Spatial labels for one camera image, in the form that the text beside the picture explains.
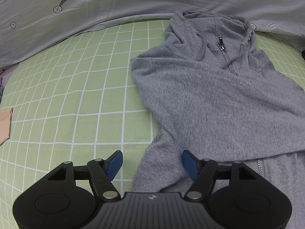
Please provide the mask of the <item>grey zip hoodie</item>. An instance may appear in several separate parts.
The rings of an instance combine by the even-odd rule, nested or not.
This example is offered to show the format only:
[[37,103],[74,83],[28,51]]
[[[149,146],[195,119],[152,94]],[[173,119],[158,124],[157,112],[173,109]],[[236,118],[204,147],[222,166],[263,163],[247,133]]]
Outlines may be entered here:
[[304,90],[256,49],[242,17],[178,11],[165,42],[131,60],[157,136],[133,192],[185,193],[184,150],[223,164],[242,161],[288,196],[288,228],[304,228]]

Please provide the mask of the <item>green grid bed sheet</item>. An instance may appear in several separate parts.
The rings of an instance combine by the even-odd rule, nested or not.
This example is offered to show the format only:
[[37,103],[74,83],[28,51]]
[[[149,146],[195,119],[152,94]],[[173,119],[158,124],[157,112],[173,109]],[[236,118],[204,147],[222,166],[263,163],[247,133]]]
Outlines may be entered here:
[[1,228],[17,228],[15,199],[64,161],[85,165],[121,150],[113,185],[124,194],[157,123],[141,101],[130,60],[164,41],[168,20],[68,38],[13,67],[1,111],[13,110],[1,145]]

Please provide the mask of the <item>beige folded cloth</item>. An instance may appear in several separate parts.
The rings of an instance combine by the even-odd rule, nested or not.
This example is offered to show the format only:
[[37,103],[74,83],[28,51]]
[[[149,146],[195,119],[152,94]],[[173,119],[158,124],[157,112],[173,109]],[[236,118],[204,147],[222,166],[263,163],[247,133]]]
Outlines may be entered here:
[[10,138],[11,119],[14,109],[11,108],[0,113],[0,145]]

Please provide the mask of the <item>grey carrot print quilt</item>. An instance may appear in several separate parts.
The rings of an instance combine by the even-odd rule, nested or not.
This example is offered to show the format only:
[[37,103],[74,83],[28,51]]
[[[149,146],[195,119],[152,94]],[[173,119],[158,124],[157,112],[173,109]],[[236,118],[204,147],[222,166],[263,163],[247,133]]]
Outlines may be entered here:
[[304,50],[304,0],[1,0],[1,67],[83,31],[120,20],[168,18],[176,10],[220,12]]

